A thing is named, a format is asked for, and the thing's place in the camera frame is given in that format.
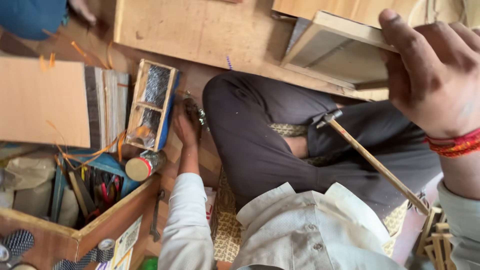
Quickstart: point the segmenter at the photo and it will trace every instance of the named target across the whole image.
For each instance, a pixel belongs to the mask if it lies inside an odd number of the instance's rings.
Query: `purple string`
[[[232,63],[230,62],[230,57],[228,57],[228,55],[227,55],[227,62],[228,62],[228,67],[230,68],[230,70],[233,70],[233,66],[232,66]]]

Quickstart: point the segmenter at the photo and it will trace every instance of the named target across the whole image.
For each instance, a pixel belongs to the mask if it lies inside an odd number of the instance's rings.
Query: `sleeve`
[[[443,181],[438,196],[454,236],[451,260],[457,269],[480,269],[480,201],[453,194]]]
[[[206,219],[207,196],[195,173],[182,173],[175,180],[162,235],[158,270],[211,270],[214,248]]]

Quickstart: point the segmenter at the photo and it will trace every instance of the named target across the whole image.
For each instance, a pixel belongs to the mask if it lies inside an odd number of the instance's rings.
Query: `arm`
[[[185,113],[185,104],[175,106],[173,128],[183,143],[180,167],[168,202],[168,218],[162,235],[158,270],[211,270],[214,248],[206,219],[204,185],[199,176],[198,138],[200,123]]]
[[[480,128],[480,36],[461,24],[435,23],[415,29],[393,10],[380,14],[387,43],[389,99],[431,138],[464,136]],[[480,265],[480,154],[440,157],[444,180],[439,198],[459,269]]]

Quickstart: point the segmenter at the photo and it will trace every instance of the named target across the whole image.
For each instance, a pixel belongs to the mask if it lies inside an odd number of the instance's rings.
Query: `knee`
[[[224,95],[231,94],[231,90],[236,89],[235,85],[238,84],[239,79],[244,75],[242,72],[229,71],[219,74],[205,85],[202,100],[206,110],[207,107],[211,107],[211,103],[215,103],[216,100],[222,100]]]

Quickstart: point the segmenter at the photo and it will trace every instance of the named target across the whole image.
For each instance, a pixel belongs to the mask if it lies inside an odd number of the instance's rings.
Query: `hammer head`
[[[341,110],[335,110],[331,113],[326,113],[322,120],[318,123],[317,125],[317,128],[321,128],[323,127],[324,125],[330,123],[330,121],[332,121],[333,119],[336,119],[337,117],[340,117],[342,116],[342,111]]]

